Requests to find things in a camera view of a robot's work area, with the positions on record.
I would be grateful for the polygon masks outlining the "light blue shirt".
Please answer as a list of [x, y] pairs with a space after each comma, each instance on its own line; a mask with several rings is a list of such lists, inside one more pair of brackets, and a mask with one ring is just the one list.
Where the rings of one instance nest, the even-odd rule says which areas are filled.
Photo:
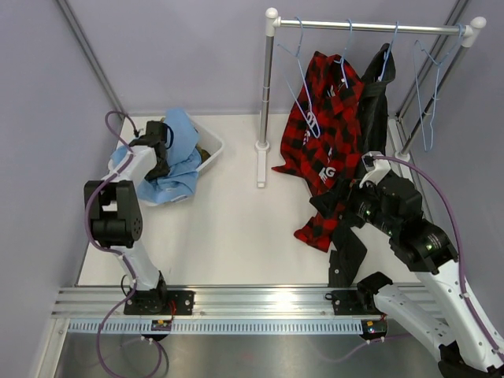
[[198, 147], [199, 133], [183, 109], [169, 109], [161, 123], [168, 126], [166, 161], [169, 172], [144, 179], [137, 195], [150, 206], [183, 201], [196, 190], [198, 167], [206, 154]]

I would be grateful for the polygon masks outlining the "yellow plaid shirt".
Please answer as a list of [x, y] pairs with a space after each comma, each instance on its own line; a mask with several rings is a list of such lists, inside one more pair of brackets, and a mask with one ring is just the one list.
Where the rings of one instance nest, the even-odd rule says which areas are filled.
[[194, 151], [200, 158], [199, 164], [209, 159], [210, 153], [198, 143], [199, 131], [187, 116], [176, 118], [174, 126], [169, 125], [167, 117], [162, 117], [161, 121], [169, 126], [167, 162], [170, 165], [187, 161]]

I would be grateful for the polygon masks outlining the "light blue wire hanger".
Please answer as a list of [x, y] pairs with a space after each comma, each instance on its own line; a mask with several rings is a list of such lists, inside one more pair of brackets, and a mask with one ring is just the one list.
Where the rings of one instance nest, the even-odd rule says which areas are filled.
[[[450, 63], [451, 56], [463, 40], [465, 27], [460, 23], [455, 24], [455, 27], [457, 28], [457, 34], [447, 35], [449, 46], [443, 46], [437, 54], [430, 52], [419, 39], [413, 44], [414, 81], [419, 112], [418, 131], [421, 132], [425, 152], [429, 152], [434, 144], [435, 114], [440, 93], [439, 85], [441, 84], [447, 65]], [[417, 71], [417, 59], [419, 57], [423, 57], [425, 62], [430, 64], [430, 69], [423, 80], [421, 80], [420, 74]]]

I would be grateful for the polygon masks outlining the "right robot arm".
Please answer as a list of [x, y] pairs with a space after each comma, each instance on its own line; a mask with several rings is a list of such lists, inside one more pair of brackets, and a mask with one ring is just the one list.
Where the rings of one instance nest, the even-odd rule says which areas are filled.
[[461, 272], [461, 248], [424, 217], [421, 193], [411, 181], [393, 172], [362, 183], [340, 180], [310, 202], [324, 219], [338, 220], [332, 233], [331, 287], [349, 287], [355, 279], [367, 249], [353, 229], [371, 224], [432, 295], [443, 319], [408, 299], [382, 272], [358, 282], [358, 307], [395, 319], [429, 351], [444, 377], [503, 375], [503, 340], [471, 297]]

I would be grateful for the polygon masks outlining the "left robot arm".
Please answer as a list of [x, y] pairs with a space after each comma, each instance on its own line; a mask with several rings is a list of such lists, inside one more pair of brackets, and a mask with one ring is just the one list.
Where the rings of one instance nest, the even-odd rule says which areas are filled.
[[143, 215], [138, 191], [148, 179], [169, 173], [167, 149], [173, 131], [159, 121], [146, 123], [143, 134], [116, 149], [109, 160], [109, 173], [89, 180], [83, 188], [85, 228], [90, 243], [113, 254], [128, 280], [124, 312], [159, 314], [169, 305], [161, 271], [150, 260], [141, 241]]

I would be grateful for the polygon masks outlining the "dark grey striped shirt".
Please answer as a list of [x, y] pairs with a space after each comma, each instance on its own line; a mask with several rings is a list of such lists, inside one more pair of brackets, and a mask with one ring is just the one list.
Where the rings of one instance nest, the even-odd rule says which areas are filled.
[[[383, 153], [387, 142], [388, 104], [387, 85], [394, 81], [396, 68], [391, 52], [385, 76], [382, 82], [378, 80], [384, 61], [384, 53], [389, 43], [382, 45], [373, 57], [361, 80], [365, 88], [361, 94], [358, 105], [358, 120], [361, 125], [361, 152], [379, 151]], [[345, 170], [343, 179], [360, 179], [364, 176], [365, 169], [361, 160], [351, 174]], [[341, 224], [338, 213], [335, 216], [338, 225], [332, 232], [332, 244], [329, 258], [328, 286], [349, 287], [353, 282], [367, 254], [365, 244], [355, 235], [353, 227], [362, 224]]]

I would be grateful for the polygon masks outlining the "red black plaid shirt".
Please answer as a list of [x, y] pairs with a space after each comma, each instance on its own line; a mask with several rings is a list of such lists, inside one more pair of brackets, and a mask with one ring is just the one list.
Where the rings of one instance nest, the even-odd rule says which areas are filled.
[[305, 180], [311, 196], [355, 173], [361, 157], [358, 106], [365, 84], [338, 54], [315, 52], [280, 141], [283, 164], [273, 171]]

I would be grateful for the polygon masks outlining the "blue hanger of red shirt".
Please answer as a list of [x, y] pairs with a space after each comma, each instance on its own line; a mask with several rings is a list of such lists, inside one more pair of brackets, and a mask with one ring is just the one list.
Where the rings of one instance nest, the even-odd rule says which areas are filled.
[[345, 88], [349, 87], [348, 80], [347, 80], [347, 73], [346, 73], [346, 69], [345, 69], [345, 63], [347, 61], [347, 55], [348, 55], [349, 49], [351, 47], [351, 44], [353, 41], [353, 34], [354, 34], [354, 26], [353, 26], [352, 20], [347, 19], [347, 22], [349, 25], [349, 28], [348, 28], [349, 35], [348, 35], [348, 38], [346, 41], [346, 45], [345, 45], [343, 52], [341, 54], [341, 58], [339, 59], [339, 67], [340, 67], [340, 71], [342, 74], [342, 82], [343, 82]]

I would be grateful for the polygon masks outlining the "blue hanger of grey shirt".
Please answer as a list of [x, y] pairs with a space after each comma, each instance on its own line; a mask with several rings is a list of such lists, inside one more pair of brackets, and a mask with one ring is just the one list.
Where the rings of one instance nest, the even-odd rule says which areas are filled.
[[388, 45], [388, 48], [387, 48], [386, 52], [384, 53], [384, 61], [383, 61], [383, 65], [382, 65], [382, 70], [381, 70], [380, 75], [378, 76], [378, 80], [380, 82], [383, 81], [384, 76], [385, 76], [385, 71], [386, 71], [386, 68], [387, 68], [387, 63], [388, 63], [389, 57], [391, 55], [391, 51], [392, 51], [394, 42], [395, 42], [395, 40], [397, 38], [398, 27], [399, 27], [399, 22], [396, 21], [395, 22], [395, 29], [394, 29], [394, 34], [393, 34], [392, 40], [390, 41], [390, 43]]

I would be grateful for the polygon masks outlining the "white plastic basket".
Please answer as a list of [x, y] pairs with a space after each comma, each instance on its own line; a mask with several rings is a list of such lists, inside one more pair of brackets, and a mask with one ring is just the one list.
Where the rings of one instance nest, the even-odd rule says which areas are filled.
[[[200, 146], [210, 153], [209, 159], [198, 167], [199, 178], [217, 160], [224, 149], [224, 142], [212, 131], [197, 124], [190, 117], [189, 119], [199, 131]], [[120, 140], [122, 145], [119, 146], [110, 157], [108, 174], [108, 176], [113, 178], [114, 182], [131, 180], [135, 185], [136, 195], [139, 185], [145, 179], [145, 175], [156, 164], [154, 150], [147, 146], [144, 137], [135, 137], [137, 131], [137, 128], [133, 129], [134, 138], [131, 141], [126, 142], [123, 139]]]

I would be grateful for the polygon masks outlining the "metal clothes rack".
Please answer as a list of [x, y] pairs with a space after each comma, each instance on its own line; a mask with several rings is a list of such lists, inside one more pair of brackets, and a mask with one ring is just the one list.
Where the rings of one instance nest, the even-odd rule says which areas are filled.
[[[350, 32], [390, 32], [393, 34], [407, 33], [415, 35], [435, 35], [436, 40], [430, 51], [426, 53], [426, 58], [422, 66], [415, 70], [415, 80], [411, 85], [406, 97], [394, 115], [395, 121], [392, 123], [392, 141], [396, 147], [395, 155], [403, 161], [408, 161], [410, 158], [410, 150], [414, 139], [418, 132], [421, 131], [424, 118], [430, 116], [435, 118], [436, 102], [438, 95], [446, 86], [451, 78], [454, 70], [462, 58], [466, 55], [481, 31], [486, 27], [487, 20], [484, 17], [475, 17], [467, 25], [459, 26], [458, 22], [469, 6], [468, 1], [457, 1], [453, 9], [450, 11], [448, 20], [451, 25], [443, 25], [440, 27], [431, 26], [413, 26], [413, 25], [398, 25], [393, 24], [371, 24], [371, 23], [352, 23], [350, 21], [318, 21], [318, 20], [288, 20], [279, 16], [278, 10], [269, 8], [265, 11], [265, 60], [262, 88], [262, 106], [260, 112], [260, 127], [258, 141], [255, 143], [255, 150], [258, 155], [257, 159], [257, 188], [263, 189], [267, 182], [267, 156], [270, 150], [270, 145], [267, 140], [267, 130], [269, 124], [269, 101], [271, 91], [271, 76], [272, 62], [275, 49], [275, 34], [278, 28], [300, 28], [305, 29], [327, 29], [327, 30], [348, 30]], [[451, 36], [459, 36], [461, 38], [460, 46], [457, 52], [451, 58], [450, 64], [447, 66], [444, 74], [440, 73], [441, 62], [444, 60], [441, 53], [447, 44], [448, 38]], [[431, 72], [436, 72], [435, 89], [432, 93], [432, 98], [425, 106], [420, 106], [420, 116], [415, 124], [410, 135], [401, 135], [404, 129], [404, 116], [410, 110], [414, 100], [421, 99], [420, 88]]]

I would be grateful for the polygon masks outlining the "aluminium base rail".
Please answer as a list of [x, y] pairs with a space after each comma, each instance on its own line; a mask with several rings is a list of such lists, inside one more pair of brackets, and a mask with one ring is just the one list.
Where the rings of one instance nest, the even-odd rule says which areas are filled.
[[[331, 289], [318, 286], [170, 287], [176, 315], [188, 308], [196, 317], [323, 318], [335, 315]], [[118, 286], [65, 287], [58, 291], [53, 317], [102, 317], [125, 299]]]

